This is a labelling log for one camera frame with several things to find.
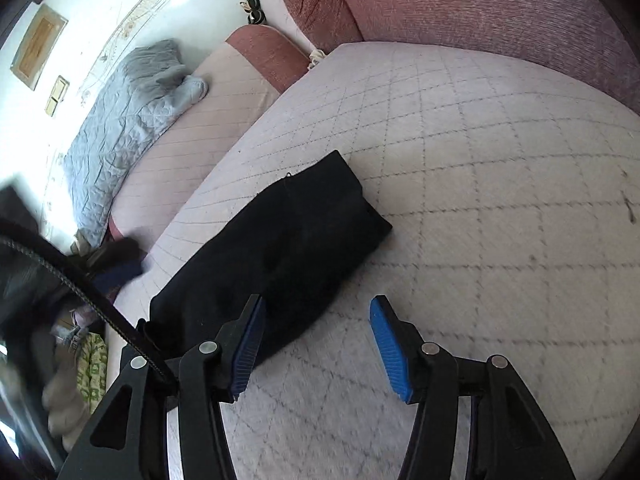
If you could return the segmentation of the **black pants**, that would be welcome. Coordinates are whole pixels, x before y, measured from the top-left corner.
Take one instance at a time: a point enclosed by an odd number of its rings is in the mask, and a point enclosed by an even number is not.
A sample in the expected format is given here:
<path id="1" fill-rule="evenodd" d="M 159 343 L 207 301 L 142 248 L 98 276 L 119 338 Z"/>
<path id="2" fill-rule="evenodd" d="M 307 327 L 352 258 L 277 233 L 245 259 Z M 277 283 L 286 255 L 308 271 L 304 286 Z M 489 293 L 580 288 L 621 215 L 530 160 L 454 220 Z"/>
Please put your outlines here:
<path id="1" fill-rule="evenodd" d="M 146 333 L 165 360 L 213 339 L 250 295 L 266 327 L 256 361 L 298 338 L 392 226 L 332 152 L 258 193 L 152 299 Z"/>

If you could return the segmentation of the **green patterned folded blanket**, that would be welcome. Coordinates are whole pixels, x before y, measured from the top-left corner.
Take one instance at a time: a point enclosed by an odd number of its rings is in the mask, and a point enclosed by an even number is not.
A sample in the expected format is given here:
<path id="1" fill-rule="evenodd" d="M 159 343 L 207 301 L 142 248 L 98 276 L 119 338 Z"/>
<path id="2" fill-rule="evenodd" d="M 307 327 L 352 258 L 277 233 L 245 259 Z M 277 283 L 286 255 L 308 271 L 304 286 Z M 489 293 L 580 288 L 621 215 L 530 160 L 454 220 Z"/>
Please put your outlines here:
<path id="1" fill-rule="evenodd" d="M 96 410 L 106 393 L 107 358 L 107 345 L 103 338 L 82 330 L 76 349 L 76 382 L 90 413 Z"/>

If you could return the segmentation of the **grey quilted blanket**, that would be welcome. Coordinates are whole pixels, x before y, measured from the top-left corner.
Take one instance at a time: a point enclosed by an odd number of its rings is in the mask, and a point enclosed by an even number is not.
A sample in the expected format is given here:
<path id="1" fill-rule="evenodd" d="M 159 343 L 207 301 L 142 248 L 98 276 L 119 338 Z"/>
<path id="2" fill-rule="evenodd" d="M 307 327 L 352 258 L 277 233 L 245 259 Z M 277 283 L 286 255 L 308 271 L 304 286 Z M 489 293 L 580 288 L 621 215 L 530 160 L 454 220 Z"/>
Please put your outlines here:
<path id="1" fill-rule="evenodd" d="M 207 91 L 173 39 L 135 48 L 113 70 L 62 160 L 74 220 L 90 247 L 101 245 L 132 168 Z"/>

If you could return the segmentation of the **pink quilted bed cover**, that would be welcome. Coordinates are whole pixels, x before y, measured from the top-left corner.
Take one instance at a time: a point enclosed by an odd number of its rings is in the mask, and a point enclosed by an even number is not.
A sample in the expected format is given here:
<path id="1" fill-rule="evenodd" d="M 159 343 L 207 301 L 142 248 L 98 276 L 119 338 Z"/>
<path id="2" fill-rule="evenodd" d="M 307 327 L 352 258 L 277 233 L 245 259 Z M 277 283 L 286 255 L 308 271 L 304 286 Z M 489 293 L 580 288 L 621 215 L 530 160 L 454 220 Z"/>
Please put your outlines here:
<path id="1" fill-rule="evenodd" d="M 332 151 L 393 229 L 222 410 L 239 476 L 398 475 L 414 411 L 369 326 L 383 294 L 455 356 L 506 356 L 576 476 L 601 477 L 639 415 L 639 117 L 548 68 L 444 47 L 338 47 L 224 156 L 117 307 L 143 318 L 252 196 Z"/>

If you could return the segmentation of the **pink quilted bolster pillow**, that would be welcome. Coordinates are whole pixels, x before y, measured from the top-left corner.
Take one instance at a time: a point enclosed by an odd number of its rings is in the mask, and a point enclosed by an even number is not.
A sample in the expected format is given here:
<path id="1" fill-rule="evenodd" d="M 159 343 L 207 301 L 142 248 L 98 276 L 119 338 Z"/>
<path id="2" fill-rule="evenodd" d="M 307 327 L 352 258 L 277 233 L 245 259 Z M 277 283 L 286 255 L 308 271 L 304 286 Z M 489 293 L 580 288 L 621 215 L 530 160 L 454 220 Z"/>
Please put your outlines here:
<path id="1" fill-rule="evenodd" d="M 230 148 L 302 78 L 309 58 L 266 25 L 245 25 L 194 70 L 208 92 L 130 171 L 108 217 L 115 240 L 140 236 L 147 252 Z"/>

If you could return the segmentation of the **small black white toy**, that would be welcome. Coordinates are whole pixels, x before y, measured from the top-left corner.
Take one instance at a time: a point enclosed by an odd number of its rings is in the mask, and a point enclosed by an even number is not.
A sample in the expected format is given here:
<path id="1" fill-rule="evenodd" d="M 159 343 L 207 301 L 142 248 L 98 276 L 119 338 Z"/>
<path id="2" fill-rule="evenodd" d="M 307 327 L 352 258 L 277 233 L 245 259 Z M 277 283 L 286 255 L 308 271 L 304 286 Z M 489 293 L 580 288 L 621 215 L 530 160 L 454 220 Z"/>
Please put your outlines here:
<path id="1" fill-rule="evenodd" d="M 247 23 L 250 25 L 265 24 L 266 16 L 260 0 L 242 0 L 240 7 L 247 15 Z"/>

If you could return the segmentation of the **red upholstered headboard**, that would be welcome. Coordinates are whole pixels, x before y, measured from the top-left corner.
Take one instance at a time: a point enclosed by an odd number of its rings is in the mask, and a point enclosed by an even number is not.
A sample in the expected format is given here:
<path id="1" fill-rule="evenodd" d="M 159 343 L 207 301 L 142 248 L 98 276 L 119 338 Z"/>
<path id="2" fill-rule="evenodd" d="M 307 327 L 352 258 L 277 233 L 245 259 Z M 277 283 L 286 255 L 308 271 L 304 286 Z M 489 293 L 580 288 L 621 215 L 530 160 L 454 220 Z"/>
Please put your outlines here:
<path id="1" fill-rule="evenodd" d="M 639 108 L 639 52 L 600 0 L 282 0 L 329 52 L 356 41 L 490 52 L 537 63 Z"/>

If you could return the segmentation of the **wall switch plate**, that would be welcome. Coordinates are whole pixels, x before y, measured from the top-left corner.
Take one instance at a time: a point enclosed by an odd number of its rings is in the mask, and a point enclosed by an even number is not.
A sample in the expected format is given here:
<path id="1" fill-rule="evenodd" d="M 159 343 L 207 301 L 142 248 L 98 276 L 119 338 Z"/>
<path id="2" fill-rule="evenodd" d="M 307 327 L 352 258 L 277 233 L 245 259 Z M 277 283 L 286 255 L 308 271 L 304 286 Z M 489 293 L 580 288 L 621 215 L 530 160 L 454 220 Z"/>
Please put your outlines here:
<path id="1" fill-rule="evenodd" d="M 64 101 L 70 83 L 62 76 L 58 76 L 47 100 L 46 114 L 52 117 L 58 106 Z"/>

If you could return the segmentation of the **framed wall picture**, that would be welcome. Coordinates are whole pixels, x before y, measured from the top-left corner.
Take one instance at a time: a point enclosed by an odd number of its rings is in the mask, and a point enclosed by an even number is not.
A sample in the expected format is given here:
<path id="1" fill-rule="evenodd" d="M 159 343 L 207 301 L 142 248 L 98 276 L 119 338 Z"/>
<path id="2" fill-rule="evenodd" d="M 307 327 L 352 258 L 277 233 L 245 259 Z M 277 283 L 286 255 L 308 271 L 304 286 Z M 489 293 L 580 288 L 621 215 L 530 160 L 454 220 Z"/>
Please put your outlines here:
<path id="1" fill-rule="evenodd" d="M 66 24 L 66 18 L 45 3 L 30 22 L 11 64 L 11 72 L 30 90 L 37 87 L 43 67 Z"/>

